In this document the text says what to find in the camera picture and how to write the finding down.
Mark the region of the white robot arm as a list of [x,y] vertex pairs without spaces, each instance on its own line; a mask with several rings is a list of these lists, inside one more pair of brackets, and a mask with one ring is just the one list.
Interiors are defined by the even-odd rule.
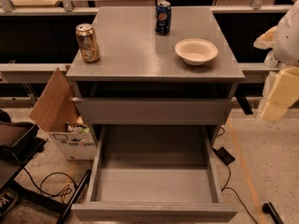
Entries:
[[265,63],[275,60],[288,65],[278,73],[270,72],[263,87],[258,121],[270,126],[281,119],[299,100],[299,1],[278,22],[253,43],[258,49],[272,49]]

